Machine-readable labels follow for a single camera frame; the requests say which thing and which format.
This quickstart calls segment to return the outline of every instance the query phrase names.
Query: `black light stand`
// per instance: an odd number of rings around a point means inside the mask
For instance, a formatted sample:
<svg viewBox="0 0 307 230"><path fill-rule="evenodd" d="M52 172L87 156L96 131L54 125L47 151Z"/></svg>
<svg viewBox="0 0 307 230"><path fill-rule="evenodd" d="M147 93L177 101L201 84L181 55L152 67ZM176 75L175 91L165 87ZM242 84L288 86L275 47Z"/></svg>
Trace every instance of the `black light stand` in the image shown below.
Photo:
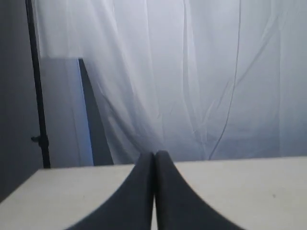
<svg viewBox="0 0 307 230"><path fill-rule="evenodd" d="M50 169L50 157L49 157L49 149L48 149L49 140L48 140L48 136L46 132L42 82L40 79L40 68L39 68L39 60L38 60L36 34L35 34L33 5L32 5L31 0L25 0L25 4L26 4L26 10L27 10L27 19L28 19L28 28L29 28L29 35L30 35L31 54L32 54L36 100L37 100L38 121L39 121L39 129L40 129L40 136L32 137L31 140L35 143L38 143L38 145L42 149L44 168Z"/></svg>

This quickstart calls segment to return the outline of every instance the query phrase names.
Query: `table surface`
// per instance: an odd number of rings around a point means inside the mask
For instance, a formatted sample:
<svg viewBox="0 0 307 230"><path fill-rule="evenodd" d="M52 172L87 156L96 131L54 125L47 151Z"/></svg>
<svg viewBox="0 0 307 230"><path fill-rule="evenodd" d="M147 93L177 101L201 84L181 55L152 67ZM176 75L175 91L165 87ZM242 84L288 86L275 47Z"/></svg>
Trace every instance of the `table surface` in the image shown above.
<svg viewBox="0 0 307 230"><path fill-rule="evenodd" d="M176 167L200 197L246 230L307 227L307 158L180 162ZM107 200L132 168L39 170L0 204L0 229L66 229ZM157 229L155 215L152 229Z"/></svg>

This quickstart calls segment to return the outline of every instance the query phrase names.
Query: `white fabric backdrop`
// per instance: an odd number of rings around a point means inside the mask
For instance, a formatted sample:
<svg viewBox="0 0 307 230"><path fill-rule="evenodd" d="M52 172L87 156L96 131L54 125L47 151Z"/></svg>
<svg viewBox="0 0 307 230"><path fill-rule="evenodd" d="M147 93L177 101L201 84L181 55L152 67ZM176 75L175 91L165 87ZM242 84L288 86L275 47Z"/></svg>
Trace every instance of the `white fabric backdrop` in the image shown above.
<svg viewBox="0 0 307 230"><path fill-rule="evenodd" d="M36 0L43 57L83 57L115 163L307 154L306 0Z"/></svg>

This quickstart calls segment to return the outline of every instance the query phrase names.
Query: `black curved object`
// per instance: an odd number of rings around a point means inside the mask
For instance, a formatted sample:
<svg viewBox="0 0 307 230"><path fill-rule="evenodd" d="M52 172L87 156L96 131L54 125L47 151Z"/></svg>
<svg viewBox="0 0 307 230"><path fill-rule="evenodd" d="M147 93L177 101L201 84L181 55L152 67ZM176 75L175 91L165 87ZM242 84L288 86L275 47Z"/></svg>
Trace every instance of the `black curved object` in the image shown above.
<svg viewBox="0 0 307 230"><path fill-rule="evenodd" d="M243 230L206 204L186 183L168 152L155 156L159 230Z"/></svg>
<svg viewBox="0 0 307 230"><path fill-rule="evenodd" d="M68 230L149 230L154 182L154 155L141 154L119 189L97 210Z"/></svg>

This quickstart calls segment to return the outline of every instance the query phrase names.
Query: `curtain fold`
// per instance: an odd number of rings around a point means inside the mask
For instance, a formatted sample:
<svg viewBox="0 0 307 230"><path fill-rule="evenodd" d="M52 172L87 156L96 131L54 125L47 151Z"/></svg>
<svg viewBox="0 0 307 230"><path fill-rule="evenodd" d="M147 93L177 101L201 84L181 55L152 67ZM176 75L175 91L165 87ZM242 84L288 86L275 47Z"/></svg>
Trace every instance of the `curtain fold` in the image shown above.
<svg viewBox="0 0 307 230"><path fill-rule="evenodd" d="M43 57L83 58L114 163L305 155L307 1L35 0Z"/></svg>

